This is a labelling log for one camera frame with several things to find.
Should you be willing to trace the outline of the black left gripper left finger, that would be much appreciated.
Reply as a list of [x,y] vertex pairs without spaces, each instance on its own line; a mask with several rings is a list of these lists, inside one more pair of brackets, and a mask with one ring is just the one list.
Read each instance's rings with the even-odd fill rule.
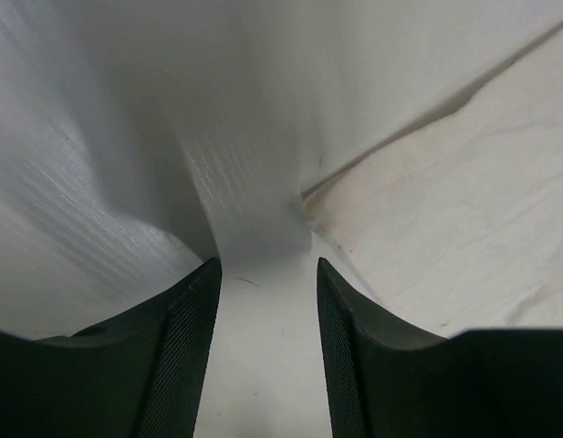
[[71,336],[0,331],[0,437],[190,437],[222,283],[211,259]]

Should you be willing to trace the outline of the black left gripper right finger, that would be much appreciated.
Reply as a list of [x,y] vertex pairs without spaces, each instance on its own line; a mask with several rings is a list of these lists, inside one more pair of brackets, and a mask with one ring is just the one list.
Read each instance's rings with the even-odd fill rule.
[[336,437],[563,437],[563,329],[446,339],[363,296],[326,259],[318,323]]

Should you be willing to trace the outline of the white t-shirt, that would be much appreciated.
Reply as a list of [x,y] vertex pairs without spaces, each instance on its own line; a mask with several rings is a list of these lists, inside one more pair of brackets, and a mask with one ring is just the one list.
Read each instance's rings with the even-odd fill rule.
[[388,310],[442,336],[563,328],[563,28],[306,200]]

